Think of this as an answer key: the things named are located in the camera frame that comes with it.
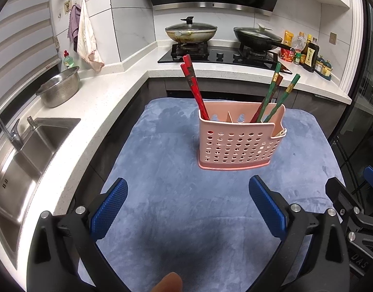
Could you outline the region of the person's left hand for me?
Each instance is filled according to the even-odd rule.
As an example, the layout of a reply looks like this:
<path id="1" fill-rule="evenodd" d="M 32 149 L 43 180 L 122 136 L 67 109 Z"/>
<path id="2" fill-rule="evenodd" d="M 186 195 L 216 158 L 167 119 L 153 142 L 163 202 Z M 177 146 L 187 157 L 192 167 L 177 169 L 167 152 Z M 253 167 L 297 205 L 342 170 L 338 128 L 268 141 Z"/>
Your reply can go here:
<path id="1" fill-rule="evenodd" d="M 182 292 L 182 291 L 183 291 L 183 281 L 181 277 L 175 272 L 168 273 L 151 290 L 151 292 Z"/>

